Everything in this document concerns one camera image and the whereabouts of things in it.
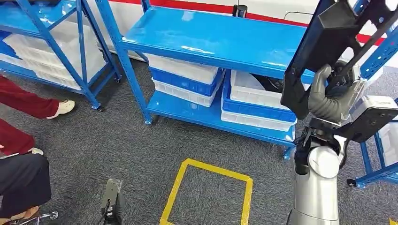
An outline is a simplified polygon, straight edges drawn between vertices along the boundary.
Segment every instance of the carpet floor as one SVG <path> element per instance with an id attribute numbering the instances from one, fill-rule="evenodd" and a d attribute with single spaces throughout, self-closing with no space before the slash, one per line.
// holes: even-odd
<path id="1" fill-rule="evenodd" d="M 147 64 L 133 61 L 147 99 L 154 85 Z M 368 94 L 398 97 L 398 74 L 385 71 Z M 157 224 L 181 163 L 192 158 L 250 176 L 253 195 L 250 224 L 284 224 L 293 203 L 293 172 L 282 147 L 183 121 L 156 117 L 145 125 L 125 77 L 108 82 L 98 99 L 105 112 L 92 110 L 81 95 L 10 76 L 42 97 L 73 99 L 76 109 L 54 120 L 38 120 L 0 105 L 0 118 L 31 134 L 50 161 L 52 200 L 42 208 L 57 210 L 56 224 L 93 224 L 109 178 L 123 180 L 125 224 Z M 298 124 L 300 131 L 304 122 Z M 373 138 L 368 148 L 380 167 Z M 364 175 L 360 146 L 351 143 L 338 176 L 341 224 L 387 224 L 398 218 L 398 186 L 380 181 L 366 189 L 345 180 Z M 245 183 L 189 166 L 174 202 L 174 224 L 239 224 Z"/>

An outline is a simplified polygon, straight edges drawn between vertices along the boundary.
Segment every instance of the chair base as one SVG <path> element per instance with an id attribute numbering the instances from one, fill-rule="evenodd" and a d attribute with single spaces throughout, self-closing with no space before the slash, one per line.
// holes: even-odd
<path id="1" fill-rule="evenodd" d="M 10 223 L 10 225 L 29 225 L 29 224 L 35 224 L 39 225 L 42 219 L 44 218 L 49 218 L 50 220 L 55 220 L 58 217 L 58 212 L 54 211 L 51 213 L 39 213 L 38 216 L 32 217 L 29 220 L 26 221 L 13 221 Z"/>

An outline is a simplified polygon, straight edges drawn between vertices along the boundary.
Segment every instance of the sneaker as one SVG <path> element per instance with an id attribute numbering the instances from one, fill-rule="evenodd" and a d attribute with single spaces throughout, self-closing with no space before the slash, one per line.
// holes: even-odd
<path id="1" fill-rule="evenodd" d="M 47 119 L 54 119 L 55 117 L 61 115 L 61 114 L 67 114 L 70 111 L 72 111 L 72 109 L 75 107 L 75 101 L 72 100 L 65 100 L 63 102 L 60 102 L 59 106 L 58 106 L 58 110 L 55 113 L 54 116 L 50 116 L 47 117 Z"/>
<path id="2" fill-rule="evenodd" d="M 31 148 L 28 150 L 28 153 L 32 153 L 32 154 L 40 154 L 40 155 L 44 155 L 44 152 L 38 148 Z"/>

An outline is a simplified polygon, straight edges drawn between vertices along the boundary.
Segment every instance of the yellow tape square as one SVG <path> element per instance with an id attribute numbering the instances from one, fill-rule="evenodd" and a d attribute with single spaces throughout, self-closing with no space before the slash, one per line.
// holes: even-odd
<path id="1" fill-rule="evenodd" d="M 174 185 L 171 189 L 170 195 L 168 196 L 167 204 L 164 207 L 164 211 L 161 216 L 160 225 L 173 225 L 173 223 L 170 223 L 168 221 L 168 217 L 170 216 L 171 208 L 173 207 L 174 200 L 176 199 L 178 189 L 180 188 L 181 182 L 183 181 L 183 177 L 185 175 L 185 171 L 188 165 L 192 165 L 194 167 L 198 167 L 224 176 L 245 181 L 246 182 L 245 198 L 243 200 L 242 217 L 240 224 L 246 225 L 249 222 L 250 201 L 252 199 L 253 180 L 249 176 L 188 158 L 184 160 L 183 163 L 181 163 L 180 169 L 178 170 L 176 180 L 174 181 Z"/>

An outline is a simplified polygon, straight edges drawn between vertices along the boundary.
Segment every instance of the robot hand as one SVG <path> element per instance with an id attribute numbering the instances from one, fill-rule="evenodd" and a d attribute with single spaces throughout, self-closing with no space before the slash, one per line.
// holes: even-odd
<path id="1" fill-rule="evenodd" d="M 347 119 L 348 111 L 362 94 L 365 82 L 355 80 L 359 76 L 353 69 L 346 76 L 350 79 L 349 83 L 352 83 L 352 85 L 336 86 L 326 94 L 325 83 L 331 73 L 332 68 L 328 64 L 315 73 L 308 98 L 308 109 L 315 117 L 339 123 Z"/>

